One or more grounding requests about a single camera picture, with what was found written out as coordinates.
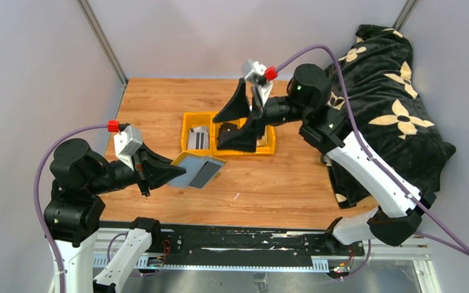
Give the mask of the yellow leather card holder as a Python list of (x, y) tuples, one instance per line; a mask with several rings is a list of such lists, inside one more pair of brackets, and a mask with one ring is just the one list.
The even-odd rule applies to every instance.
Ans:
[(186, 169), (186, 173), (181, 175), (173, 180), (171, 180), (167, 185), (171, 187), (176, 187), (180, 189), (185, 189), (189, 187), (189, 183), (194, 178), (194, 176), (198, 173), (198, 171), (202, 168), (205, 162), (212, 161), (217, 162), (223, 165), (223, 167), (227, 164), (226, 160), (220, 159), (214, 156), (200, 156), (194, 153), (190, 153), (187, 151), (182, 152), (173, 162), (172, 165), (177, 165), (179, 167), (183, 167)]

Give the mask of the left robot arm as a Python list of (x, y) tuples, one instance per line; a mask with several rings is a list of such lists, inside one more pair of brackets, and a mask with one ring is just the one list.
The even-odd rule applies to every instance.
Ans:
[(148, 196), (186, 172), (144, 143), (133, 159), (133, 168), (120, 160), (108, 162), (80, 138), (62, 142), (54, 150), (49, 167), (54, 181), (44, 219), (62, 259), (62, 292), (121, 292), (142, 254), (163, 245), (159, 220), (138, 217), (119, 251), (93, 275), (95, 242), (106, 207), (100, 195), (137, 185)]

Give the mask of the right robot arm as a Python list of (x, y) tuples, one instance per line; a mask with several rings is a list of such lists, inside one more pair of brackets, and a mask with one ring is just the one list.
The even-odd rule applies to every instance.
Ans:
[(339, 255), (350, 244), (371, 239), (401, 245), (417, 231), (435, 195), (422, 193), (399, 176), (352, 128), (347, 117), (329, 109), (332, 83), (321, 68), (312, 63), (299, 65), (287, 94), (272, 97), (275, 74), (273, 68), (258, 62), (245, 66), (235, 93), (213, 120), (224, 123), (244, 118), (245, 123), (237, 130), (222, 131), (218, 149), (253, 153), (267, 126), (300, 121), (299, 134), (304, 141), (342, 166), (379, 204), (372, 211), (335, 219), (322, 235), (325, 249)]

